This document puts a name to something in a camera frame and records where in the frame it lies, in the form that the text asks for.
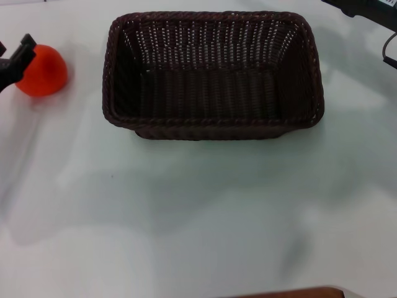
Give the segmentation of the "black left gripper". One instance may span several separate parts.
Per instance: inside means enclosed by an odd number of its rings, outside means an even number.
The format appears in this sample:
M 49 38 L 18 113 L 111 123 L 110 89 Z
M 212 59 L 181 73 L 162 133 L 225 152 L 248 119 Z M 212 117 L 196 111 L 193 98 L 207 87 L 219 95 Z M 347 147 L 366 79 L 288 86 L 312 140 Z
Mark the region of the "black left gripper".
M 1 59 L 0 92 L 3 92 L 8 86 L 19 82 L 23 78 L 24 71 L 36 56 L 34 52 L 36 45 L 32 36 L 25 34 L 10 59 Z M 5 51 L 6 47 L 0 42 L 0 53 Z

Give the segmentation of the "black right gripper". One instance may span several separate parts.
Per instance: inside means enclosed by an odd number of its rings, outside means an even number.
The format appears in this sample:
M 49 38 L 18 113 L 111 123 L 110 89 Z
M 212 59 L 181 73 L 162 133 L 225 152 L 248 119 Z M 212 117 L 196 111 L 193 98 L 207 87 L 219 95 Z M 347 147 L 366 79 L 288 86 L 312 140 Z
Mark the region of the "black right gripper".
M 396 1 L 384 0 L 322 0 L 348 17 L 361 16 L 396 32 Z

